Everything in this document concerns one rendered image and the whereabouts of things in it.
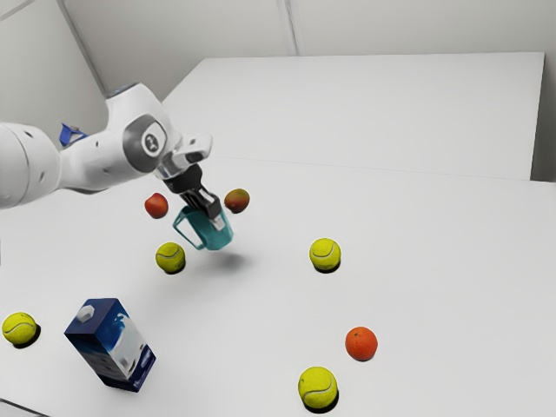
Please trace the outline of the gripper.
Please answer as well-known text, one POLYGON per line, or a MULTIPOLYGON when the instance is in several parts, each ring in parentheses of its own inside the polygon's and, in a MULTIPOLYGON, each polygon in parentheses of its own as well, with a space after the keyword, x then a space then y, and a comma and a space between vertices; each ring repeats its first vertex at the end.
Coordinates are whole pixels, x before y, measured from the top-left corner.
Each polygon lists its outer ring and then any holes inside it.
POLYGON ((197 163, 190 165, 181 174, 164 180, 164 183, 187 204, 200 204, 201 211, 215 230, 221 231, 225 228, 220 200, 202 186, 202 169, 197 163))

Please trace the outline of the blue white milk carton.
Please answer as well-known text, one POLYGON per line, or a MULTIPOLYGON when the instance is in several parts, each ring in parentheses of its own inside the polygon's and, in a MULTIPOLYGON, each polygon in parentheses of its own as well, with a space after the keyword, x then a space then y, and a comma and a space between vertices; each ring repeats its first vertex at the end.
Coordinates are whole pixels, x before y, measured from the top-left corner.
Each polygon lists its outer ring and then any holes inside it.
POLYGON ((108 387, 139 392, 156 361, 117 298, 88 299, 64 335, 108 387))

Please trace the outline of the yellow tennis ball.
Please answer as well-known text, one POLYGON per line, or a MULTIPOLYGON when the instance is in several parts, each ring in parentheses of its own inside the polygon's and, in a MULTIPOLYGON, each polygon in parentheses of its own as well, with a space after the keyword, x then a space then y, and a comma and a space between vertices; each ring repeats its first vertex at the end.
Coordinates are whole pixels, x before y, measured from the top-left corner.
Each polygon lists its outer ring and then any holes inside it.
POLYGON ((2 324, 3 337, 14 345, 21 345, 31 341, 36 331, 37 324, 35 319, 24 312, 10 314, 2 324))
POLYGON ((334 374, 325 367, 309 367, 298 380, 302 403, 313 409, 329 407, 339 393, 334 374))
POLYGON ((334 271, 341 264, 341 248, 332 239, 319 238, 309 248, 309 260, 321 272, 334 271))
POLYGON ((184 270, 186 257, 184 249, 175 242, 166 242, 156 250, 156 264, 167 274, 184 270))

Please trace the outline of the teal faceted mug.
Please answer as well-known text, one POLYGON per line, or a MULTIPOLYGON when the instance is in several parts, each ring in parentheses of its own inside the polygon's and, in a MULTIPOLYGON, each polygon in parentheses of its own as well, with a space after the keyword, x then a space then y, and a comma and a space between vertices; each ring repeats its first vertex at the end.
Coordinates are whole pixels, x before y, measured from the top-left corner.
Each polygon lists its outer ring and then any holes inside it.
POLYGON ((173 221, 173 229, 189 242, 195 249, 217 251, 230 244, 234 232, 223 212, 210 220, 202 211, 184 206, 173 221), (199 241, 196 243, 192 234, 187 235, 182 226, 187 223, 199 241))

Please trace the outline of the red green apple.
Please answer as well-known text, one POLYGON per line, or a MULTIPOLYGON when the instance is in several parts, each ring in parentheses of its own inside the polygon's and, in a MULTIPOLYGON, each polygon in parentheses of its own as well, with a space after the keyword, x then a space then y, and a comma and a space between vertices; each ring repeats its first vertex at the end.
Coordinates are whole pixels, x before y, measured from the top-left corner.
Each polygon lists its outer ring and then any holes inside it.
POLYGON ((224 205, 234 214, 244 211, 250 203, 250 194, 245 189, 232 189, 225 198, 224 205))

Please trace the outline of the orange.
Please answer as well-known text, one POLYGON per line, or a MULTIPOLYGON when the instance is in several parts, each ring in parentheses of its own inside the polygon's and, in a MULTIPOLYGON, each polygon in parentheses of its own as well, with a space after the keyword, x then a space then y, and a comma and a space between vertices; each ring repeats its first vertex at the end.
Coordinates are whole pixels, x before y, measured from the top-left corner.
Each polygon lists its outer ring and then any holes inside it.
POLYGON ((378 349, 378 339, 369 328, 352 328, 346 335, 345 348, 353 359, 369 361, 374 357, 378 349))

